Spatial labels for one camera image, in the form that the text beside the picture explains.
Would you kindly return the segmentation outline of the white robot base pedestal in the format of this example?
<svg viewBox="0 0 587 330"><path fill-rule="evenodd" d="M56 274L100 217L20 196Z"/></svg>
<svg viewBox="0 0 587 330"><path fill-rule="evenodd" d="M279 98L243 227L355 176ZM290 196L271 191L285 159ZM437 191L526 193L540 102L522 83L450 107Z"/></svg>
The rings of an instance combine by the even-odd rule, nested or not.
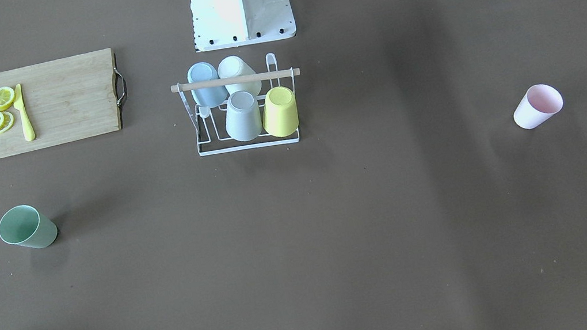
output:
<svg viewBox="0 0 587 330"><path fill-rule="evenodd" d="M191 0L195 51L207 52L295 37L290 0Z"/></svg>

